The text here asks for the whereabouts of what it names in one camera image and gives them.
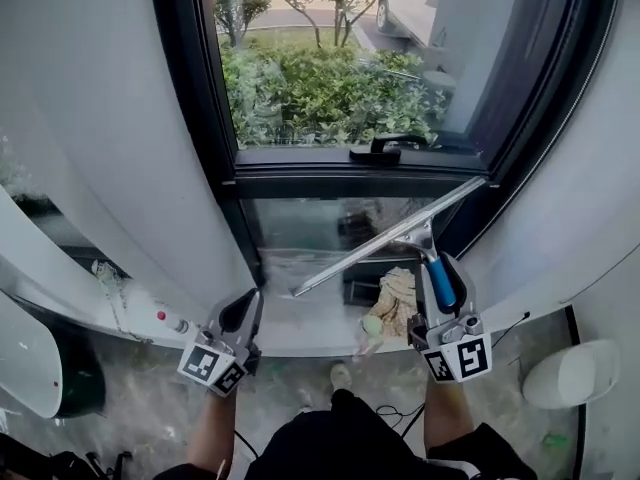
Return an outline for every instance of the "floor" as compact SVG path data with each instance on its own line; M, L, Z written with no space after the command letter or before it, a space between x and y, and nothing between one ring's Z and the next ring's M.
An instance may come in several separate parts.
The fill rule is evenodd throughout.
M119 451L129 450L134 457L126 465L125 478L153 478L179 464L204 396L200 387L175 373L180 352L102 334L93 334L91 339L107 379L103 413L42 420L0 391L0 430L4 427L9 435L41 453L96 451L106 466ZM493 372L465 384L475 421L485 421L500 432L539 478L571 477L577 410L535 409L523 400L519 386L523 374L536 362L569 344L562 312L523 324L494 349ZM237 429L258 452L302 405L328 406L328 370L333 361L265 358L257 376L244 381ZM427 370L414 352L378 354L351 367L354 391L373 408L392 404L401 412L410 412L423 400ZM386 419L390 424L397 421L397 417ZM420 421L407 435L418 455L424 454L421 428ZM555 437L545 440L546 436ZM243 478L251 458L238 442L231 478Z

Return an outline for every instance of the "glass pane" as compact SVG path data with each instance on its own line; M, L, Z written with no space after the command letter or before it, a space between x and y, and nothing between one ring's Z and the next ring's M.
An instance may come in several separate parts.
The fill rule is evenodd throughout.
M244 201L243 207L270 291L286 295L290 288L335 262L345 252L432 201L428 198L257 199ZM444 214L436 218L436 236L446 219ZM398 262L410 268L415 257L405 246L392 244L372 259L381 265L377 271L379 278ZM366 270L366 279L377 284L376 269Z
M515 2L213 0L239 147L440 147L474 117Z

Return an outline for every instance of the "person's arm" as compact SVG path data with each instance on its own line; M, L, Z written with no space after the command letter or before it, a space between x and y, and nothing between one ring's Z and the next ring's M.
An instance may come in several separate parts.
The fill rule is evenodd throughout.
M427 453L473 432L473 421L462 384L427 386L424 402L424 447Z
M218 480L226 478L233 460L235 425L236 392L226 398L208 393L189 440L187 462L200 469L220 473Z

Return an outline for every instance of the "green shrub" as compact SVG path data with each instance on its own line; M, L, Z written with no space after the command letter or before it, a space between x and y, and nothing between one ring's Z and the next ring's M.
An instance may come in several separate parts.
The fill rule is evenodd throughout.
M433 145L446 97L411 76L421 60L386 51L359 55L256 43L223 48L240 147L368 144L381 133L413 133Z

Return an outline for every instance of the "wire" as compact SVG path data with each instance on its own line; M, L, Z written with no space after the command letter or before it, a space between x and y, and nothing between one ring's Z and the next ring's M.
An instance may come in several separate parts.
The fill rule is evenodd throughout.
M516 325L518 325L520 322L524 322L527 318L529 318L531 316L531 313L529 311L527 311L524 316L518 320L515 324L513 324L511 327L509 327L506 331L504 331L504 334L502 336L500 336L496 342L491 346L491 348L496 348L496 345L498 343L500 343L500 341L502 340L502 338L504 338L507 334L509 334L509 332L511 331L511 329L513 329Z
M424 404L420 406L420 409L418 410L416 415L413 417L413 419L409 422L407 427L403 430L402 434L400 434L400 437L404 439L404 436L406 436L409 433L409 430L411 429L411 427L413 427L413 424L416 421L418 421L418 418L422 415L423 412L424 412Z
M260 457L258 455L258 452L255 450L255 448L249 444L249 441L247 441L244 437L242 437L242 434L240 432L238 432L237 430L234 430L233 433L236 436L238 436L238 439L240 439L240 441L242 441L245 445L247 445L247 448L251 450L251 452L255 455L256 459Z
M415 421L420 417L423 410L424 410L424 404L420 404L413 411L403 414L398 409L396 409L393 405L384 404L376 408L376 414L378 416L399 416L398 421L396 421L393 425L391 425L391 428L396 428L398 425L400 425L400 423L402 423L402 420L404 420L405 418L408 418L409 416L413 416L417 412L418 414L414 416L414 418L411 420L407 428L404 430L404 433L402 434L402 436L404 437L408 429L411 428L411 425L413 425Z

